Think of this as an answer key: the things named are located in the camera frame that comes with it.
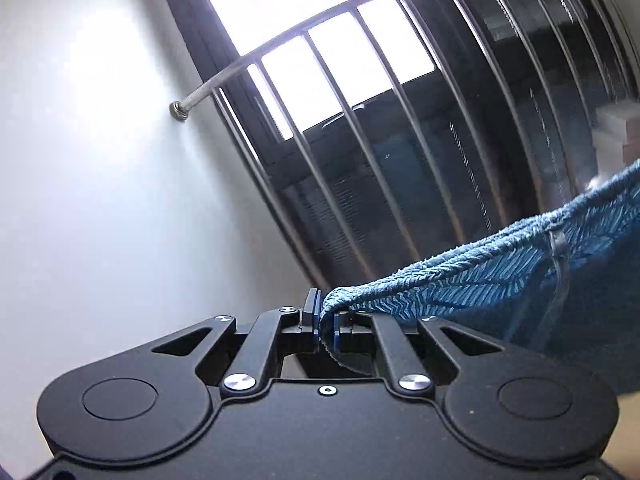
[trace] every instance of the textured fabric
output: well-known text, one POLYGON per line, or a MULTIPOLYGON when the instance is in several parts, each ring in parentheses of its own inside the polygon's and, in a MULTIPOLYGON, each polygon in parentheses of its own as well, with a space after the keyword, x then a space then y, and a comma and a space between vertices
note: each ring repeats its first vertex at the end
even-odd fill
MULTIPOLYGON (((562 229, 571 285, 545 351, 606 368, 607 359, 598 349, 620 357, 616 345, 624 340, 631 348, 640 342, 640 330, 635 328, 640 327, 639 226, 640 162, 636 162, 560 209, 523 219, 491 237, 381 280, 332 290, 322 305, 321 333, 332 349, 332 314, 369 310, 404 322, 445 317, 526 346, 556 288, 548 233, 562 229)), ((629 369, 640 365, 640 356, 625 359, 629 369)), ((632 375, 612 377, 616 389, 640 386, 638 372, 632 375)))

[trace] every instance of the window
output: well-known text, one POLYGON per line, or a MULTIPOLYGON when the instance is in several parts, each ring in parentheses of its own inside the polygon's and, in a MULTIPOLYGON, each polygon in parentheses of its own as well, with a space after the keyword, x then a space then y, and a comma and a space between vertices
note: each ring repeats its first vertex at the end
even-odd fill
MULTIPOLYGON (((299 22, 346 0, 210 0, 242 56, 299 22)), ((375 0, 361 7, 402 83, 434 67, 395 0, 375 0)), ((349 14, 313 28, 311 37, 340 83, 349 103, 357 105, 391 88, 366 37, 349 14)), ((301 38, 279 47, 264 65, 301 131, 340 113, 340 105, 301 38)), ((266 83, 249 69, 284 139, 292 137, 266 83)))
MULTIPOLYGON (((206 80, 344 0, 167 1, 206 80)), ((350 14, 309 35, 364 139, 345 120, 303 38, 262 59, 308 142, 322 186, 256 67, 223 86, 279 202, 330 285, 388 275, 415 261, 416 253, 439 254, 567 202, 597 172, 590 132, 595 108, 636 92, 623 85, 628 60, 618 59, 618 38, 608 33, 597 1, 460 0, 462 7, 456 0, 407 1, 411 21, 396 0, 373 0, 359 11, 402 82, 417 128, 350 14), (431 59, 418 28, 430 31, 427 41, 440 59, 431 59)))

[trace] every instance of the white wall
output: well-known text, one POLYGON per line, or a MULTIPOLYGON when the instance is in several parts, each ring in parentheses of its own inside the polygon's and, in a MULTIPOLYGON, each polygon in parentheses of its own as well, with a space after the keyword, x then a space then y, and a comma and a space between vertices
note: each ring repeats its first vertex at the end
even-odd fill
POLYGON ((42 389, 308 282, 200 83, 165 0, 0 0, 0 464, 49 459, 42 389))

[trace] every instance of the screw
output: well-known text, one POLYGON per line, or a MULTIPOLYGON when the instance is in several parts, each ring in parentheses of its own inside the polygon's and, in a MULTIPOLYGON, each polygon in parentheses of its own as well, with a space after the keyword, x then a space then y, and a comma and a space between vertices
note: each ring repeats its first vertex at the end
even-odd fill
POLYGON ((235 391, 248 390, 255 386, 255 379, 247 374, 232 374, 225 377, 225 386, 235 391))
POLYGON ((185 110, 180 101, 174 101, 169 105, 169 111, 174 119, 178 121, 186 121, 189 117, 189 112, 185 110))
POLYGON ((318 393, 320 395, 324 395, 325 397, 331 397, 338 393, 338 388, 335 386, 320 386, 318 388, 318 393))
POLYGON ((422 374, 409 374, 400 377, 398 384, 405 390, 426 390, 431 386, 431 379, 422 374))

